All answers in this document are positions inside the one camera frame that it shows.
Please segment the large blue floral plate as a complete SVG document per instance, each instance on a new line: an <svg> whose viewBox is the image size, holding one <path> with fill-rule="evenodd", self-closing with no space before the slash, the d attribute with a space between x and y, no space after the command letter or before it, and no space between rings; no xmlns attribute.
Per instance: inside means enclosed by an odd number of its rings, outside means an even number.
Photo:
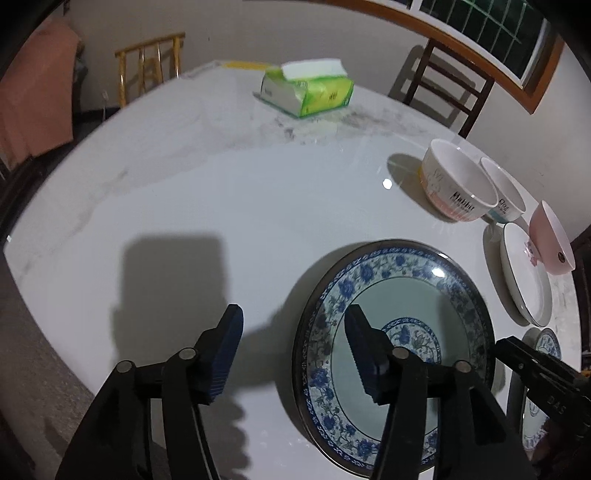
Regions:
<svg viewBox="0 0 591 480"><path fill-rule="evenodd" d="M339 259L308 298L294 338L291 380L304 428L322 454L368 478L388 409L363 391L345 332L359 305L370 326L426 363L468 361L494 382L495 336L487 306L468 274L420 242L365 244Z"/></svg>

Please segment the white pink-flower plate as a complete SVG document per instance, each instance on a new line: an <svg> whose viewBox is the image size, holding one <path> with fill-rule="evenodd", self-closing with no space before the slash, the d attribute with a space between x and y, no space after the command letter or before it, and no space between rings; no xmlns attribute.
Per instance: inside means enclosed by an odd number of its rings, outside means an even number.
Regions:
<svg viewBox="0 0 591 480"><path fill-rule="evenodd" d="M552 317L548 273L528 233L514 223L502 229L501 263L511 297L521 315L544 328Z"/></svg>

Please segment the pink bowl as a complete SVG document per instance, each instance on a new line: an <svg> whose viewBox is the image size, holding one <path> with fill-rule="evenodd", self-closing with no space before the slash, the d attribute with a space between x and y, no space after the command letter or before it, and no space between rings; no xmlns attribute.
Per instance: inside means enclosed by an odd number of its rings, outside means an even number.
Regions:
<svg viewBox="0 0 591 480"><path fill-rule="evenodd" d="M565 229L545 200L539 203L531 217L529 235L548 273L564 275L576 268Z"/></svg>

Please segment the white Dog bowl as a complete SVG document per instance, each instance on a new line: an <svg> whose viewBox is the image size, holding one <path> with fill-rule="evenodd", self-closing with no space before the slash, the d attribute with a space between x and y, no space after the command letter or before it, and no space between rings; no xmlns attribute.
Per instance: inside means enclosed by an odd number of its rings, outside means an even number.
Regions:
<svg viewBox="0 0 591 480"><path fill-rule="evenodd" d="M516 221L526 212L526 205L519 190L508 173L492 159L482 157L480 165L493 182L499 197L497 206L491 209L487 216L501 224Z"/></svg>

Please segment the white Rabbit bowl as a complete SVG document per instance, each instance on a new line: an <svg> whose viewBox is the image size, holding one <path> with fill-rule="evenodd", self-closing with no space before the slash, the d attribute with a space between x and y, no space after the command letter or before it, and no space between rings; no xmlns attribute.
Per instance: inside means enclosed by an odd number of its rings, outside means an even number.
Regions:
<svg viewBox="0 0 591 480"><path fill-rule="evenodd" d="M430 142L419 176L428 200L451 220L474 221L498 205L499 194L484 169L447 140Z"/></svg>

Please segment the green tissue box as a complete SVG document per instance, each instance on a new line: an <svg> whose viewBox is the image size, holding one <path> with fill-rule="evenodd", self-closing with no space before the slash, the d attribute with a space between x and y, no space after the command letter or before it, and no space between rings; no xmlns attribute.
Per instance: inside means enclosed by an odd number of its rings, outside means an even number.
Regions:
<svg viewBox="0 0 591 480"><path fill-rule="evenodd" d="M305 118L348 106L353 88L340 59L314 59L270 67L257 97L294 118Z"/></svg>

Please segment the yellow label on table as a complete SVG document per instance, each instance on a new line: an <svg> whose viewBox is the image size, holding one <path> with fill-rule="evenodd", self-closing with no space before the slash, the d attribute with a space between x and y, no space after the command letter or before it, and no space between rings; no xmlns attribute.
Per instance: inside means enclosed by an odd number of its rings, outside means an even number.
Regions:
<svg viewBox="0 0 591 480"><path fill-rule="evenodd" d="M254 71L266 71L266 69L270 67L270 65L266 64L266 63L247 62L247 61L238 61L238 60L224 62L223 66L224 66L224 68L228 68L228 69L254 70Z"/></svg>

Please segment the bamboo chair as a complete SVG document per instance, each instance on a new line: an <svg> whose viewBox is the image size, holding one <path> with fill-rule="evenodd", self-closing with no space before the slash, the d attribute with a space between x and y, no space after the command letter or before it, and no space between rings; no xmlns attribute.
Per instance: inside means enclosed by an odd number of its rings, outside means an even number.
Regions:
<svg viewBox="0 0 591 480"><path fill-rule="evenodd" d="M156 87L164 83L163 59L167 54L169 61L169 78L179 78L181 74L181 49L185 40L184 32L177 32L165 36L155 37L114 52L117 60L118 74L118 104L121 108L128 104L127 99L127 59L129 56L137 57L137 96L140 97L148 91L146 83L150 87Z"/></svg>

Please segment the pink cloth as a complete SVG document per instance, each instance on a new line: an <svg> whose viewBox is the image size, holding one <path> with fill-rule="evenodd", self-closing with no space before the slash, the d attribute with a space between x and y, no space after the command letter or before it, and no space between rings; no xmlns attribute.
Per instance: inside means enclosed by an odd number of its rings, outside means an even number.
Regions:
<svg viewBox="0 0 591 480"><path fill-rule="evenodd" d="M80 38L48 19L24 43L1 80L1 159L13 170L73 139L72 93Z"/></svg>

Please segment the wooden framed window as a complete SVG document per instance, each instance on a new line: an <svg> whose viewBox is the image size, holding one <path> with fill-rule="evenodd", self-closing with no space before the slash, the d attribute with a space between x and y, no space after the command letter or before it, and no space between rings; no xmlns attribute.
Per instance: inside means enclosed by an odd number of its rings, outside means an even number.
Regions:
<svg viewBox="0 0 591 480"><path fill-rule="evenodd" d="M564 40L527 1L332 1L433 38L463 55L536 112L557 69Z"/></svg>

